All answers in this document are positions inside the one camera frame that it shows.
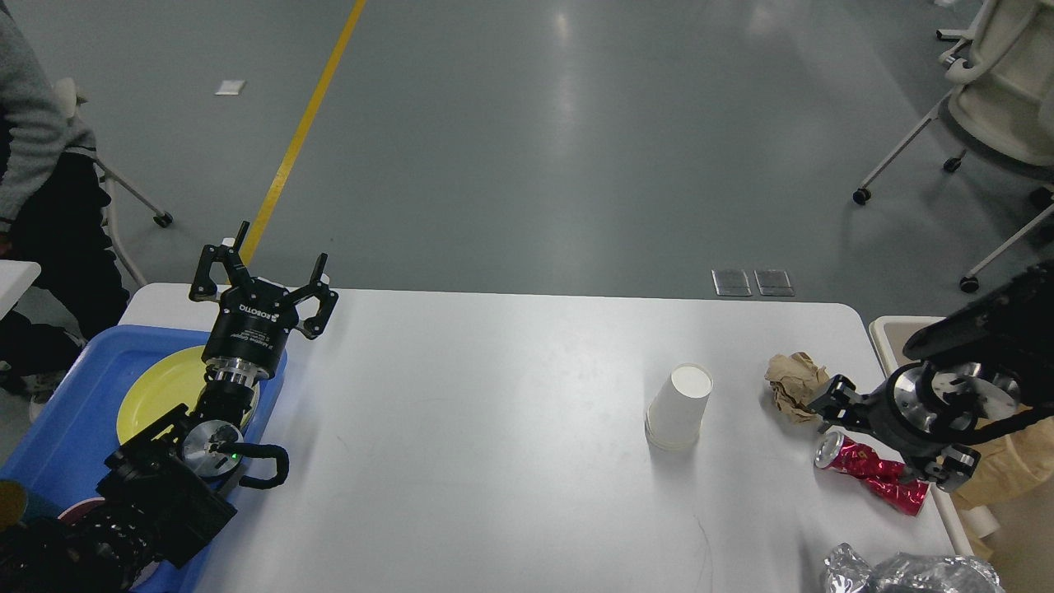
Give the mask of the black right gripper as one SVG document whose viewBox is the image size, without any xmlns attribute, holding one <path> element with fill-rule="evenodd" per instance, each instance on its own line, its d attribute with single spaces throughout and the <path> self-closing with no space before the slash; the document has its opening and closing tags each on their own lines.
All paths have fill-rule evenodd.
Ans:
<svg viewBox="0 0 1054 593">
<path fill-rule="evenodd" d="M 858 393 L 847 376 L 832 376 L 807 409 L 820 421 L 818 434 L 835 427 L 870 434 L 902 455 L 912 479 L 951 493 L 982 460 L 967 436 L 982 420 L 1013 417 L 1021 397 L 1016 376 L 994 365 L 911 364 L 873 394 Z"/>
</svg>

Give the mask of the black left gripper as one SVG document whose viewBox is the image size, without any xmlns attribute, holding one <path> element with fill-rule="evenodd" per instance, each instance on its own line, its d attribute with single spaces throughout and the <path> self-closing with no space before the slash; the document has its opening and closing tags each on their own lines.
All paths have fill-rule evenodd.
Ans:
<svg viewBox="0 0 1054 593">
<path fill-rule="evenodd" d="M 240 257 L 240 248 L 251 224 L 243 221 L 231 246 L 201 249 L 191 289 L 190 301 L 215 301 L 219 315 L 203 350 L 207 367 L 221 368 L 240 360 L 256 369 L 257 381 L 273 378 L 285 354 L 289 333 L 296 330 L 306 340 L 324 333 L 338 304 L 339 295 L 328 281 L 328 253 L 320 253 L 306 285 L 291 290 L 267 280 L 253 280 Z M 230 288 L 220 293 L 212 277 L 213 266 L 221 265 Z M 316 311 L 301 318 L 297 307 L 314 300 Z"/>
</svg>

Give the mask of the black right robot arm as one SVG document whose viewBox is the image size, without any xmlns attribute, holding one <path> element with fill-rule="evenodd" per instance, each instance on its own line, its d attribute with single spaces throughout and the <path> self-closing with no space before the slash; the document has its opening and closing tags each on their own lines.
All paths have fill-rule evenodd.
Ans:
<svg viewBox="0 0 1054 593">
<path fill-rule="evenodd" d="M 873 393 L 832 376 L 807 406 L 893 448 L 907 480 L 946 492 L 982 461 L 978 446 L 1052 416 L 1052 262 L 972 301 L 907 339 L 899 367 Z"/>
</svg>

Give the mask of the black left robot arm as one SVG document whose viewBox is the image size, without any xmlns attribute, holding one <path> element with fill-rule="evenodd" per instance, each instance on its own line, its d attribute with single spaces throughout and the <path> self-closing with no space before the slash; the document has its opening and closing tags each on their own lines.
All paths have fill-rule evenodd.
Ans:
<svg viewBox="0 0 1054 593">
<path fill-rule="evenodd" d="M 286 483 L 289 454 L 245 439 L 255 387 L 275 377 L 287 340 L 317 339 L 338 304 L 326 277 L 327 253 L 297 288 L 250 273 L 240 249 L 207 245 L 189 289 L 191 301 L 214 301 L 218 315 L 203 345 L 203 388 L 193 406 L 177 403 L 105 459 L 96 485 L 102 502 L 73 522 L 16 521 L 2 532 L 4 592 L 126 592 L 150 564 L 180 569 L 236 514 L 221 485 Z"/>
</svg>

